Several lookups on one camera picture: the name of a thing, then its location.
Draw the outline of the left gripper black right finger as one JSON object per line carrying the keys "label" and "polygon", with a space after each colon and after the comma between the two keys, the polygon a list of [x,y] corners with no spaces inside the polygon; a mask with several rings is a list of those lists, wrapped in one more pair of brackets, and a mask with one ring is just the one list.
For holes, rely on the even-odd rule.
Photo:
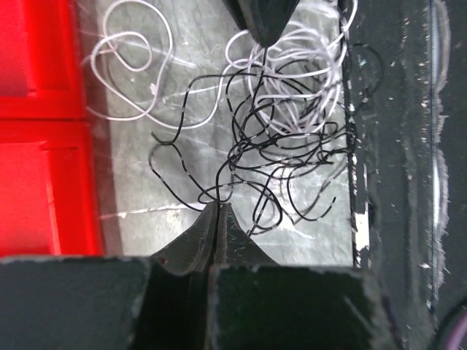
{"label": "left gripper black right finger", "polygon": [[213,266],[255,269],[278,265],[242,230],[232,205],[223,205],[218,216]]}

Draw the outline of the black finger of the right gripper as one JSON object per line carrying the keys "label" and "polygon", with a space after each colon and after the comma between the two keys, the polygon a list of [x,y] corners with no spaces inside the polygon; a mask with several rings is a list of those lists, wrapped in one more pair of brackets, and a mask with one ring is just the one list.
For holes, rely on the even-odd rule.
{"label": "black finger of the right gripper", "polygon": [[247,30],[260,46],[272,46],[281,37],[299,0],[225,0],[240,30]]}

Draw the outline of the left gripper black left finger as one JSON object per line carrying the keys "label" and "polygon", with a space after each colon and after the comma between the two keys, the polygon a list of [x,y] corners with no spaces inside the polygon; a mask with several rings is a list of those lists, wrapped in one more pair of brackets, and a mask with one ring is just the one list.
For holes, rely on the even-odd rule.
{"label": "left gripper black left finger", "polygon": [[208,203],[187,230],[151,258],[169,273],[202,271],[214,246],[218,214],[217,201]]}

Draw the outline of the red three-compartment plastic tray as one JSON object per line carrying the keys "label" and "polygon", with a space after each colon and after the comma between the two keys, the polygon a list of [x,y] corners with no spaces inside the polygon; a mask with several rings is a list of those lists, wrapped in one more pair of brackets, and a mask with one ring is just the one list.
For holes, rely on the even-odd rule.
{"label": "red three-compartment plastic tray", "polygon": [[1,3],[1,254],[101,255],[72,1]]}

